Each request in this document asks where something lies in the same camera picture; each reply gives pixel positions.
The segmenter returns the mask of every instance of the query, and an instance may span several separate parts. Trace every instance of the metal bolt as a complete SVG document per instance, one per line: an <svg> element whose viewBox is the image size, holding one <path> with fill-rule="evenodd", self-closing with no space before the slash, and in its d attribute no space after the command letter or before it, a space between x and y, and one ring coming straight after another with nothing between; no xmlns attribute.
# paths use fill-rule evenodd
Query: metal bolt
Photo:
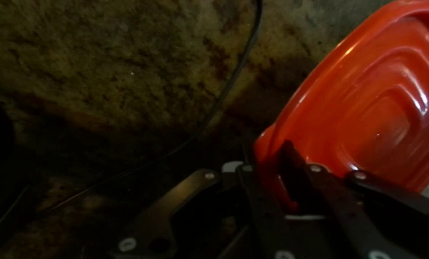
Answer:
<svg viewBox="0 0 429 259"><path fill-rule="evenodd" d="M368 259L390 259L390 255L381 250L370 250Z"/></svg>
<svg viewBox="0 0 429 259"><path fill-rule="evenodd" d="M295 255L289 250L278 250L275 259L295 259Z"/></svg>
<svg viewBox="0 0 429 259"><path fill-rule="evenodd" d="M324 168L321 168L321 165L318 165L318 163L311 163L309 169L314 172L321 172Z"/></svg>
<svg viewBox="0 0 429 259"><path fill-rule="evenodd" d="M204 178L206 178L206 179L213 179L214 176L216 176L216 173L211 172L211 171L209 171L209 172L204 173Z"/></svg>
<svg viewBox="0 0 429 259"><path fill-rule="evenodd" d="M360 181L363 181L363 179L367 178L367 175L366 175L363 171L355 171L355 172L354 172L354 176L355 176L357 179L360 179Z"/></svg>
<svg viewBox="0 0 429 259"><path fill-rule="evenodd" d="M250 165L250 163L243 163L243 165L242 165L242 169L243 169L243 171L253 171L253 165Z"/></svg>
<svg viewBox="0 0 429 259"><path fill-rule="evenodd" d="M119 251L127 253L127 251L134 250L137 247L137 244L138 244L138 241L135 237L127 237L118 242L118 248L119 248Z"/></svg>

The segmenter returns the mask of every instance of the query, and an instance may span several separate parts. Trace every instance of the wire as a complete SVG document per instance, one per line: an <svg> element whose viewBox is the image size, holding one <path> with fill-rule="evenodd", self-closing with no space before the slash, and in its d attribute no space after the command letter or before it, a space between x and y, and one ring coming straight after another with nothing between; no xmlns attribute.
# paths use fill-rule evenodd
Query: wire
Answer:
<svg viewBox="0 0 429 259"><path fill-rule="evenodd" d="M173 156L174 153L180 152L181 149L184 149L194 139L197 139L200 136L200 133L203 133L203 130L207 127L210 120L214 117L216 112L222 107L223 101L226 100L226 97L232 91L235 81L237 80L242 68L245 67L247 55L249 55L249 53L250 53L256 38L258 38L260 21L262 21L262 0L256 0L256 11L255 11L253 25L250 28L250 32L249 32L249 37L247 37L246 44L243 47L243 51L242 51L242 54L239 57L239 61L236 63L233 71L230 73L230 77L227 78L226 86L223 87L223 90L217 96L217 99L214 100L210 110L204 114L204 117L199 122L199 124L194 127L194 130L191 132L191 135L186 140L183 140L181 143L178 143L174 147L168 149L167 152L157 156L155 159L144 162L140 168L145 168L145 166L150 166L152 163L163 162L164 159L167 159L167 158ZM98 188L99 185L105 185L105 183L114 181L115 178L132 173L140 168L125 169L125 171L121 171L121 172L99 178L99 179L91 182L89 185L75 191L73 194L53 202L52 205L49 205L46 208L42 208L29 221L33 221L33 219L42 218L47 214L52 214L53 211L59 209L60 206L63 206L63 205L83 196L85 194L88 194L92 189Z"/></svg>

